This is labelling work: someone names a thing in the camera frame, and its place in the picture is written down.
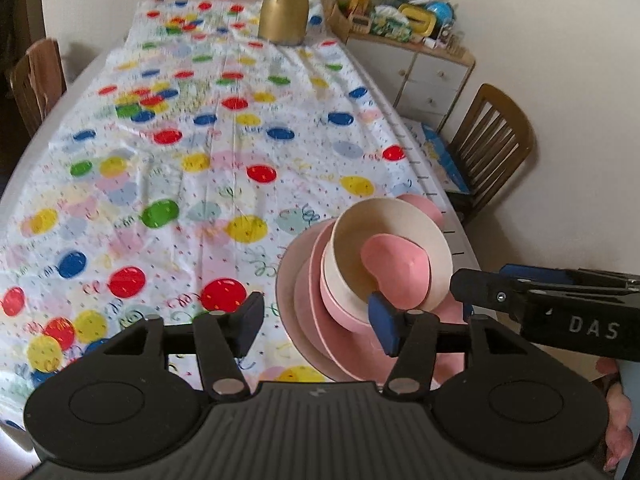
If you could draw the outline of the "person's right hand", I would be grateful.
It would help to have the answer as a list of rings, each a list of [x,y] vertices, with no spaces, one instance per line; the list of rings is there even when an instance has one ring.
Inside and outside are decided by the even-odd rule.
[[[608,426],[605,431],[606,460],[603,470],[612,472],[634,450],[634,437],[628,427],[632,411],[631,400],[625,396],[622,382],[618,378],[620,368],[615,360],[598,359],[596,370],[610,380],[605,396],[608,404]]]

